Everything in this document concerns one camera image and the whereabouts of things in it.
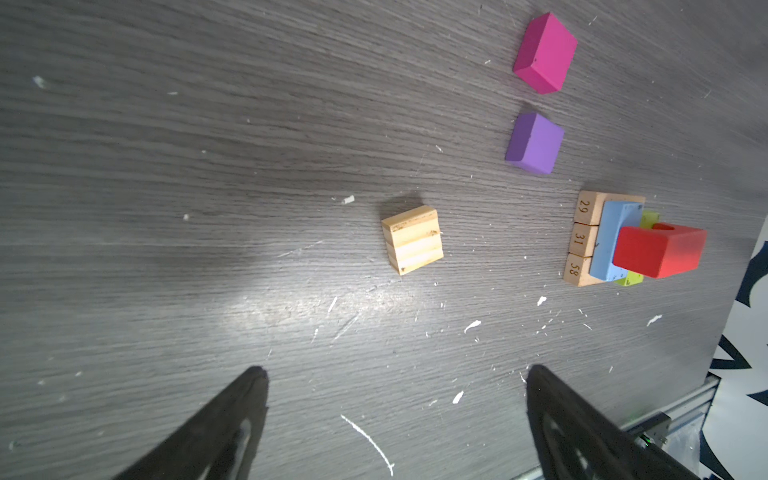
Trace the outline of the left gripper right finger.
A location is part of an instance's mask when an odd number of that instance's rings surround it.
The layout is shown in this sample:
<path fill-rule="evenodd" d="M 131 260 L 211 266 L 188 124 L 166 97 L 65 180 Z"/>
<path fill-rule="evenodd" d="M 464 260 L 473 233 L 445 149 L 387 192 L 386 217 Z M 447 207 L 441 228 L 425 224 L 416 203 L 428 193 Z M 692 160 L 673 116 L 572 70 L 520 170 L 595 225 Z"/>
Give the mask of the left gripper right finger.
<path fill-rule="evenodd" d="M 544 365 L 531 367 L 526 398 L 546 479 L 696 477 L 658 446 L 640 446 Z"/>

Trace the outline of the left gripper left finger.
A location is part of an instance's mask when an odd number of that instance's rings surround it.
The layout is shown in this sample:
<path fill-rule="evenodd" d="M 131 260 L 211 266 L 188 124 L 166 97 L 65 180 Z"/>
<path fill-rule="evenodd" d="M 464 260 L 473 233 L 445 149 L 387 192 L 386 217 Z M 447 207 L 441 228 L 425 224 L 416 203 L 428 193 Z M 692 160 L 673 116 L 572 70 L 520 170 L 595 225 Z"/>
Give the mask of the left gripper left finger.
<path fill-rule="evenodd" d="M 118 479 L 246 479 L 268 412 L 269 377 L 246 369 Z"/>

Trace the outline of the natural wood block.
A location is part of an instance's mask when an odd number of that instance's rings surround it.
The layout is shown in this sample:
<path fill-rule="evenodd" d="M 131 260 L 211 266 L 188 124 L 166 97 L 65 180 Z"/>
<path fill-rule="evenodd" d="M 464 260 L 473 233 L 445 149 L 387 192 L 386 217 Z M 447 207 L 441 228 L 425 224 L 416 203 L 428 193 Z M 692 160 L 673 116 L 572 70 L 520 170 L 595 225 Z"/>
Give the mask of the natural wood block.
<path fill-rule="evenodd" d="M 606 201 L 629 201 L 644 204 L 646 198 L 638 195 L 582 190 L 576 202 L 573 221 L 584 225 L 599 225 Z"/>
<path fill-rule="evenodd" d="M 585 287 L 603 283 L 603 280 L 600 280 L 590 274 L 591 264 L 591 257 L 581 257 L 579 255 L 569 253 L 566 258 L 566 264 L 563 271 L 563 279 L 576 287 Z"/>
<path fill-rule="evenodd" d="M 568 252 L 583 258 L 592 257 L 594 255 L 598 229 L 598 225 L 575 222 L 569 241 Z"/>

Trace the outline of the red arch wood block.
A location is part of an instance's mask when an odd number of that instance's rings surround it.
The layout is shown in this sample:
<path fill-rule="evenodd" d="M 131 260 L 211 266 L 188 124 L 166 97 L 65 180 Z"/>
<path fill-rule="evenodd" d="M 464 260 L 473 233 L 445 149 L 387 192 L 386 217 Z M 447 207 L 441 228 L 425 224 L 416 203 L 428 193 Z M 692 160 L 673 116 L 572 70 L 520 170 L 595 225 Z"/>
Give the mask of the red arch wood block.
<path fill-rule="evenodd" d="M 708 232 L 656 223 L 652 228 L 623 227 L 612 263 L 646 277 L 661 279 L 698 268 Z"/>

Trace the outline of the blue wood block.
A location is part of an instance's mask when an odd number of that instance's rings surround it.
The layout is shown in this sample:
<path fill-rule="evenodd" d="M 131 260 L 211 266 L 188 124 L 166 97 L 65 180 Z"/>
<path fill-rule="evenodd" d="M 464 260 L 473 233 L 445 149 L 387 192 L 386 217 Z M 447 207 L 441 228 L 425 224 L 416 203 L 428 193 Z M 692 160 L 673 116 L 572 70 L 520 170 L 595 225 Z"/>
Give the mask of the blue wood block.
<path fill-rule="evenodd" d="M 590 275 L 598 280 L 613 282 L 623 279 L 628 271 L 613 263 L 618 237 L 623 227 L 638 227 L 643 204 L 630 201 L 607 201 L 603 206 L 597 239 L 590 265 Z"/>

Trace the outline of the green wood block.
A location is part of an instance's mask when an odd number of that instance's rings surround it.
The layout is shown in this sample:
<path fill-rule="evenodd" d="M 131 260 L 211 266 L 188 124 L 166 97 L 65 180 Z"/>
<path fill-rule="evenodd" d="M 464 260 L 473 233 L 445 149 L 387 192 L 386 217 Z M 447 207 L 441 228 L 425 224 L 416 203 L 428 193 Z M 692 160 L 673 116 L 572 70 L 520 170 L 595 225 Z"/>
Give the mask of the green wood block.
<path fill-rule="evenodd" d="M 659 222 L 660 214 L 658 212 L 654 212 L 651 210 L 644 210 L 642 214 L 642 219 L 640 222 L 640 227 L 644 229 L 651 229 L 656 223 Z M 644 280 L 644 276 L 642 274 L 627 271 L 627 274 L 625 277 L 615 280 L 614 283 L 621 286 L 621 287 L 629 287 L 634 286 L 637 284 L 642 283 Z"/>

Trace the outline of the purple wood cube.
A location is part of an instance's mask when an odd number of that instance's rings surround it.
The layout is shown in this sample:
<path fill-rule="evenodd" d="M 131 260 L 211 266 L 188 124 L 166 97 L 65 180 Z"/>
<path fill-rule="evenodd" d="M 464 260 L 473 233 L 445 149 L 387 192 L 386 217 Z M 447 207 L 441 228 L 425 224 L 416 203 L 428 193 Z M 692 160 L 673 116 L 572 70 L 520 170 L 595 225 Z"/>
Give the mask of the purple wood cube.
<path fill-rule="evenodd" d="M 537 175 L 552 173 L 565 136 L 560 126 L 536 112 L 517 117 L 505 160 Z"/>

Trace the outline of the magenta wood cube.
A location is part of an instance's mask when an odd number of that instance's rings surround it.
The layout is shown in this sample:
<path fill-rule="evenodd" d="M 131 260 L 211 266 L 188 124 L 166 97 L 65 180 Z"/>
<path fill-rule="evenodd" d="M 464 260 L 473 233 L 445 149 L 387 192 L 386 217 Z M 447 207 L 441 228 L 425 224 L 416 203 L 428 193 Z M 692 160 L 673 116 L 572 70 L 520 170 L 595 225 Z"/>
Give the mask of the magenta wood cube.
<path fill-rule="evenodd" d="M 527 26 L 513 72 L 539 94 L 563 88 L 578 40 L 551 12 Z"/>

